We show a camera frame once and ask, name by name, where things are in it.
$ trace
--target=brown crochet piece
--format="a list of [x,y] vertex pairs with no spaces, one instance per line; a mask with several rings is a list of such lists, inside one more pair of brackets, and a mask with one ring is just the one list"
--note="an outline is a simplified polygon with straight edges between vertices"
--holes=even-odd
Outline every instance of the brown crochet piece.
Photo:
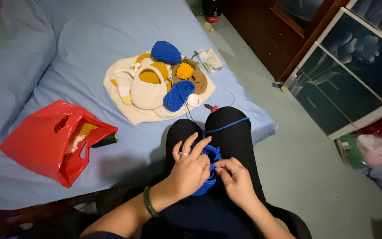
[[[188,59],[191,63],[195,64],[195,71],[192,73],[191,77],[188,79],[194,86],[194,94],[202,94],[207,89],[207,78],[206,75],[201,71],[199,64],[191,59]],[[179,68],[179,64],[175,65],[172,69],[172,81],[173,83],[178,83],[182,79],[176,77],[176,71]]]

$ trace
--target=finger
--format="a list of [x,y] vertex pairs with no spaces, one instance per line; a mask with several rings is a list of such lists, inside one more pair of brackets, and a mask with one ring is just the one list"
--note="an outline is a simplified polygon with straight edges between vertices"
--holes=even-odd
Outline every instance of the finger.
[[225,169],[215,168],[215,171],[222,179],[223,184],[227,185],[227,184],[233,183],[234,180]]
[[181,148],[181,144],[182,144],[182,140],[179,141],[177,144],[175,144],[175,146],[173,147],[173,150],[172,150],[172,155],[173,155],[173,159],[175,161],[178,161],[179,160],[179,148]]
[[200,165],[205,166],[207,164],[210,165],[210,159],[209,156],[205,154],[200,154],[197,158],[197,161],[199,162]]
[[238,166],[234,161],[231,160],[219,160],[214,164],[216,167],[226,168],[231,172],[231,174],[236,174],[236,172],[240,169],[240,166]]
[[234,163],[236,163],[238,166],[242,166],[242,163],[240,161],[238,161],[238,159],[232,157],[230,158],[231,161],[233,161]]
[[201,154],[201,151],[203,150],[204,147],[206,147],[207,144],[210,143],[210,141],[212,141],[212,136],[209,136],[205,139],[202,139],[200,140],[200,142],[198,142],[194,148],[192,149],[192,152],[191,152],[191,156],[196,159],[198,158],[198,156]]
[[210,177],[210,164],[204,166],[203,172],[201,173],[200,182],[203,184]]
[[185,140],[184,145],[182,145],[182,151],[184,153],[191,152],[191,145],[194,143],[197,137],[198,137],[198,133],[195,132],[193,135],[189,136],[187,140]]

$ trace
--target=woman's left hand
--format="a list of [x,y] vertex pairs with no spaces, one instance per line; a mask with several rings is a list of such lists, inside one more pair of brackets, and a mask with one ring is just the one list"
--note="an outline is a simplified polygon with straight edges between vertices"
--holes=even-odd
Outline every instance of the woman's left hand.
[[182,152],[188,155],[179,154],[182,141],[174,146],[172,154],[176,161],[175,166],[170,175],[161,182],[164,193],[176,202],[195,193],[210,176],[209,157],[200,154],[212,138],[201,140],[191,151],[191,145],[197,137],[198,133],[194,133],[184,142]]

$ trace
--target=tiled floor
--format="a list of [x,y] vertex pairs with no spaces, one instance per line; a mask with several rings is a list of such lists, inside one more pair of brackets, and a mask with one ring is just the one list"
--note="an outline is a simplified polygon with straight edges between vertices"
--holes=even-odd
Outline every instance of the tiled floor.
[[273,77],[222,16],[219,27],[225,23],[211,41],[252,100],[279,124],[278,133],[255,148],[268,202],[302,217],[315,239],[382,239],[382,192],[343,165],[334,142],[289,92],[271,87]]

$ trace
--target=white crochet bag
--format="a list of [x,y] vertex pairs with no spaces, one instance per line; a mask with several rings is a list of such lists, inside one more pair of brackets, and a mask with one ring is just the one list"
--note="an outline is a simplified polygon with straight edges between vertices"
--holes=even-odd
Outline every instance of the white crochet bag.
[[[141,81],[139,75],[143,70],[154,71],[160,80],[160,84],[152,84]],[[150,65],[138,68],[131,85],[131,100],[136,107],[143,110],[159,108],[160,106],[163,106],[163,98],[166,94],[166,83],[157,68]]]

